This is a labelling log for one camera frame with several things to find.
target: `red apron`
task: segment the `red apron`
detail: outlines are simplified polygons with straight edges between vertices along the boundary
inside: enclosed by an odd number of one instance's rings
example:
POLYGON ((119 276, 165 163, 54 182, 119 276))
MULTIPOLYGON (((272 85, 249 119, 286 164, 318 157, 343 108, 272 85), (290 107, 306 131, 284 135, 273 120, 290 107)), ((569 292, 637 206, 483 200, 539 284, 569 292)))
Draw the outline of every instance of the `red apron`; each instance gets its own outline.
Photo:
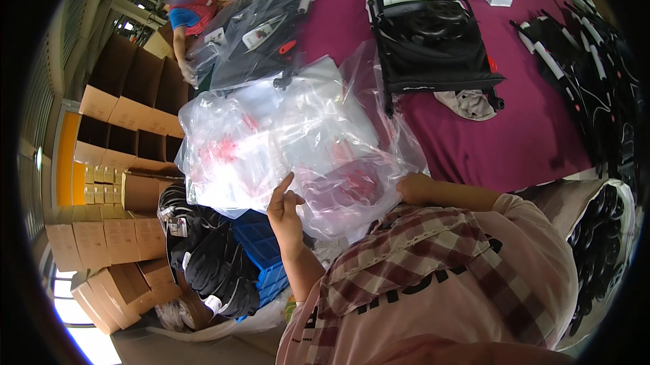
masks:
POLYGON ((199 22, 185 29, 185 35, 198 35, 207 27, 208 22, 214 18, 217 9, 216 0, 194 0, 190 3, 170 5, 170 11, 174 8, 187 8, 199 16, 199 22))

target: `blue plastic crate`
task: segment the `blue plastic crate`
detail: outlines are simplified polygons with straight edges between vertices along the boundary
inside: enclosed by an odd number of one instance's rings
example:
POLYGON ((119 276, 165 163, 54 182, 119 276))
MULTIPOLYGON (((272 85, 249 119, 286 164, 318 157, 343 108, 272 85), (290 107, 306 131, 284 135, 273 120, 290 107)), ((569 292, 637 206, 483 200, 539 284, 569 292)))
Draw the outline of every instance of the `blue plastic crate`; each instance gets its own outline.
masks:
POLYGON ((288 285, 287 273, 282 266, 280 246, 268 217, 248 210, 238 219, 232 220, 233 236, 242 244, 248 258, 259 268, 257 290, 259 308, 273 301, 288 285))

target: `table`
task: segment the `table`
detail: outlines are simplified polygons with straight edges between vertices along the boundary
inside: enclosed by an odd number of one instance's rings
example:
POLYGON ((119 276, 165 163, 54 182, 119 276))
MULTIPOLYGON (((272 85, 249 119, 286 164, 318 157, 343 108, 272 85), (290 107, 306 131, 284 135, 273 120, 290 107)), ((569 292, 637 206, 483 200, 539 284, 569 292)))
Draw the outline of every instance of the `table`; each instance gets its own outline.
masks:
MULTIPOLYGON (((485 49, 508 79, 496 86, 506 108, 476 122, 457 116, 433 94, 403 96, 404 116, 432 177, 506 192, 589 169, 581 133, 562 97, 540 76, 536 56, 508 24, 530 20, 541 8, 563 20, 564 0, 513 0, 510 8, 490 7, 485 0, 469 3, 485 49)), ((339 65, 368 39, 373 36, 365 0, 316 0, 302 33, 305 60, 329 54, 339 65)))

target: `window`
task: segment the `window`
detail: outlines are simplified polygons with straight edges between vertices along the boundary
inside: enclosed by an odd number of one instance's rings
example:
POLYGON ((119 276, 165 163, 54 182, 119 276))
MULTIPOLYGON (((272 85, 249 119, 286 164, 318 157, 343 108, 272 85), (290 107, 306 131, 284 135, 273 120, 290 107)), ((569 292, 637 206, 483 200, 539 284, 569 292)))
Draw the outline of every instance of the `window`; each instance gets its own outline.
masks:
POLYGON ((59 272, 52 279, 54 307, 70 336, 94 365, 121 364, 110 336, 104 335, 92 323, 86 312, 70 293, 71 280, 76 272, 59 272))

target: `plaid scarf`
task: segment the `plaid scarf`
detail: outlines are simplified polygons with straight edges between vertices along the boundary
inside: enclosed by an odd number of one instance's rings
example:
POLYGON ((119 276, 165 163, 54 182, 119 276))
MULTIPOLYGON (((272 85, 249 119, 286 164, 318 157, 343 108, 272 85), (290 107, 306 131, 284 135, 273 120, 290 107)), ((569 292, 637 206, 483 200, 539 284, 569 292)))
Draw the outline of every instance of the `plaid scarf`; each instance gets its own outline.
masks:
POLYGON ((323 276, 307 363, 329 364, 342 316, 381 293, 461 266, 475 276, 518 342, 548 347, 556 340, 555 325, 540 300, 491 250, 470 211, 400 205, 374 223, 323 276))

